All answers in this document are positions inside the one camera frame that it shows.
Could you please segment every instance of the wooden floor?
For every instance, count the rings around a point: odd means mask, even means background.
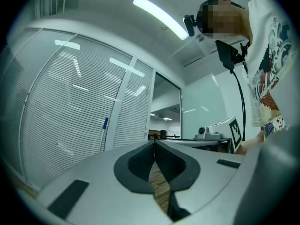
[[[158,165],[154,162],[150,175],[149,183],[154,187],[154,199],[160,208],[167,213],[170,196],[170,185],[163,177]]]

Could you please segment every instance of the person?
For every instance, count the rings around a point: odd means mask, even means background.
[[[275,0],[251,0],[248,7],[230,0],[208,0],[196,19],[200,32],[210,38],[244,36],[249,41],[243,76],[250,92],[252,125],[261,131],[242,142],[238,154],[246,154],[252,145],[287,128],[270,91],[290,66],[297,47],[289,17]]]

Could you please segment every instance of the hair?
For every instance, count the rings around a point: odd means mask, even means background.
[[[218,1],[219,0],[207,0],[204,3],[202,3],[200,5],[198,14],[197,14],[197,19],[196,19],[196,23],[197,23],[197,27],[199,29],[199,31],[202,34],[205,34],[206,36],[211,37],[212,36],[212,28],[209,28],[207,25],[207,18],[208,18],[208,6],[211,5],[218,5]],[[240,6],[239,4],[236,4],[234,2],[230,2],[230,4],[238,7],[238,8],[242,8],[242,6]]]

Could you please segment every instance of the black cable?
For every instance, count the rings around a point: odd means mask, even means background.
[[[240,82],[239,82],[239,80],[238,80],[235,72],[234,71],[230,71],[230,73],[232,73],[235,76],[236,81],[238,82],[239,90],[240,90],[240,97],[241,97],[241,100],[242,100],[242,112],[243,112],[243,138],[242,138],[242,141],[244,141],[245,140],[245,128],[246,128],[246,107],[245,107],[245,100],[244,100],[242,88],[240,86]]]

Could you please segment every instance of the black rubber pad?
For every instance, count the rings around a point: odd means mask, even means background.
[[[89,183],[85,181],[75,180],[54,200],[48,210],[56,216],[66,219],[88,185]]]
[[[239,168],[239,166],[240,166],[240,163],[228,161],[228,160],[224,160],[224,159],[219,159],[217,161],[217,163],[227,166],[227,167],[233,167],[233,168]]]

